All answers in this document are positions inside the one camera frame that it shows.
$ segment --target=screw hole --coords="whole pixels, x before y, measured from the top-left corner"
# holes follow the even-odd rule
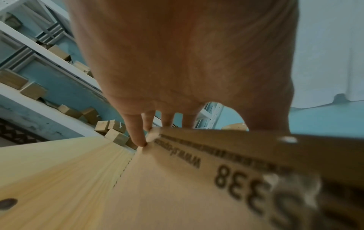
[[[18,200],[14,198],[0,200],[0,210],[1,211],[9,210],[10,208],[14,207],[17,203]]]

